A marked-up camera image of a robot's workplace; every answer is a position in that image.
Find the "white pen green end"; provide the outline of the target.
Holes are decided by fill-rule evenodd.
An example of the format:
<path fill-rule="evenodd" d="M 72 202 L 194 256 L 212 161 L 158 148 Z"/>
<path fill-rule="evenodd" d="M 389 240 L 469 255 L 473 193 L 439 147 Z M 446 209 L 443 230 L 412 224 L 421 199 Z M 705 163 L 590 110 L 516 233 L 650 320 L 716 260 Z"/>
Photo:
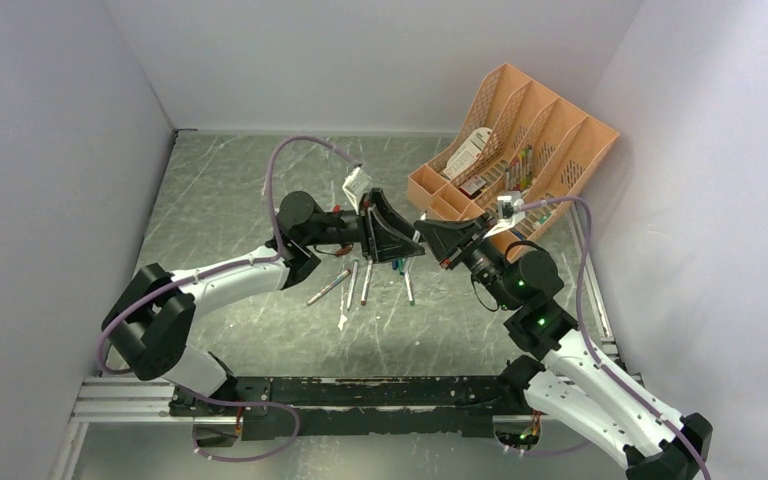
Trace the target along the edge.
<path fill-rule="evenodd" d="M 405 282 L 405 287 L 406 287 L 407 298 L 408 298 L 408 302 L 409 302 L 410 306 L 414 306 L 415 305 L 415 295 L 414 295 L 414 291 L 413 291 L 412 278 L 411 278 L 412 262 L 413 262 L 412 258 L 406 259 L 403 262 L 403 269 L 402 269 L 402 273 L 403 273 L 403 277 L 404 277 L 404 282 Z"/>

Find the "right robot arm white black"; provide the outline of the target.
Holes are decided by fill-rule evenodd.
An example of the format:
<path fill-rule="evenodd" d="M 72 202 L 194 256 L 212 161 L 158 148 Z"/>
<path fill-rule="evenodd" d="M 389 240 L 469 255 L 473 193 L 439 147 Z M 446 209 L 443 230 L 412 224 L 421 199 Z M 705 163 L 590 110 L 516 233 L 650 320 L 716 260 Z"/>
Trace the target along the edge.
<path fill-rule="evenodd" d="M 414 227 L 442 268 L 466 268 L 511 314 L 504 326 L 524 354 L 499 377 L 502 406 L 561 421 L 628 479 L 708 478 L 711 423 L 670 407 L 612 361 L 555 301 L 564 283 L 551 255 L 525 241 L 525 253 L 509 260 L 490 239 L 489 221 L 418 220 Z"/>

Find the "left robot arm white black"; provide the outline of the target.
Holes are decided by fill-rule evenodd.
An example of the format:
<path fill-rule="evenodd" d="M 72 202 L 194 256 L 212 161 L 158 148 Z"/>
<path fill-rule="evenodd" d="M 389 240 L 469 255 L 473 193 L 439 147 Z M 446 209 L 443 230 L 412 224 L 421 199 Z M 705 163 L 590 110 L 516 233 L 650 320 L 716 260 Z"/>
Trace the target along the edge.
<path fill-rule="evenodd" d="M 237 388 L 211 354 L 189 345 L 201 316 L 250 296 L 306 280 L 320 260 L 315 246 L 359 246 L 373 263 L 421 256 L 413 226 L 392 209 L 379 188 L 355 210 L 323 210 L 303 191 L 288 194 L 277 211 L 280 236 L 250 253 L 211 266 L 167 271 L 141 268 L 102 322 L 102 332 L 137 378 L 162 378 L 197 390 L 197 403 L 221 416 L 233 409 Z"/>

